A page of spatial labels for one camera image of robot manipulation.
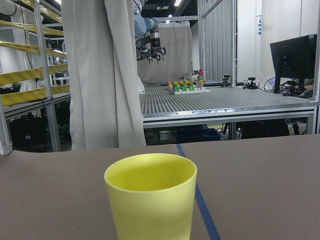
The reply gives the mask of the white tray of coloured blocks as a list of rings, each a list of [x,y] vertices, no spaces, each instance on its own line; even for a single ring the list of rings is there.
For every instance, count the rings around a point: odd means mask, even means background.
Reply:
[[[167,89],[174,95],[210,93],[211,90],[204,86],[203,70],[200,69],[197,73],[196,78],[185,73],[179,80],[168,81]]]

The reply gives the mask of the aluminium slatted table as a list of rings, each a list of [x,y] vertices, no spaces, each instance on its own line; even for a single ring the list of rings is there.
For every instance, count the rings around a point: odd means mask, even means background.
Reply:
[[[165,86],[150,85],[140,96],[145,129],[313,118],[316,105],[310,99],[237,87],[212,87],[210,92],[175,95]]]

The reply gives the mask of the black monitor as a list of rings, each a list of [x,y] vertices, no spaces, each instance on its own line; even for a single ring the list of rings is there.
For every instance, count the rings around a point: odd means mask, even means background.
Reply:
[[[299,79],[297,91],[304,92],[305,80],[315,76],[316,47],[316,33],[270,44],[275,93],[280,92],[281,78]]]

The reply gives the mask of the beige curtain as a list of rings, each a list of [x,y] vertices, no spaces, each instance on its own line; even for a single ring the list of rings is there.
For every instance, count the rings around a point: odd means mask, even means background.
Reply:
[[[61,3],[73,150],[143,147],[131,0]]]

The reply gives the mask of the yellow plastic cup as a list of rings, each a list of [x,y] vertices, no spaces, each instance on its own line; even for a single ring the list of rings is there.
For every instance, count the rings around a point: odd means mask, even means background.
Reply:
[[[104,180],[118,239],[190,239],[196,178],[196,165],[175,154],[139,154],[110,165]]]

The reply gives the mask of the yellow black barrier tape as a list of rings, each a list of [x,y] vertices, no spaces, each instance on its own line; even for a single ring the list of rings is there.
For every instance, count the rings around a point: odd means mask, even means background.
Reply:
[[[33,12],[30,12],[29,10],[24,11],[20,5],[16,4],[11,0],[2,0],[0,2],[0,13],[7,15],[10,18],[18,15],[20,15],[21,17],[23,17],[24,15],[28,16],[29,14],[31,14],[32,17],[35,16]],[[0,23],[5,26],[20,29],[25,34],[29,32],[37,34],[38,33],[37,26],[35,24],[32,24],[33,21],[29,20],[26,16],[24,17],[26,19],[26,23],[9,22],[6,20],[1,20]],[[57,29],[53,29],[45,26],[42,27],[42,31],[44,35],[54,35],[54,36],[64,35],[64,32],[62,30],[57,30]],[[38,56],[41,55],[39,45],[22,44],[22,43],[15,43],[15,42],[2,40],[0,42],[0,46],[11,48],[16,51],[20,51],[22,53],[25,53],[26,56],[29,56],[30,54],[38,55]],[[52,57],[58,60],[57,64],[48,66],[48,73],[50,75],[68,71],[67,58],[64,52],[47,48],[46,56]],[[0,75],[0,84],[4,86],[8,84],[15,84],[15,83],[25,82],[29,80],[36,80],[44,77],[45,77],[45,70],[42,66],[38,68],[30,67],[21,71],[2,73]],[[51,86],[51,93],[53,95],[66,93],[69,91],[70,91],[70,86],[68,84]],[[24,102],[40,100],[47,97],[48,97],[47,87],[36,86],[29,90],[22,89],[20,92],[5,94],[1,98],[1,101],[3,106],[11,106],[11,105],[24,103]]]

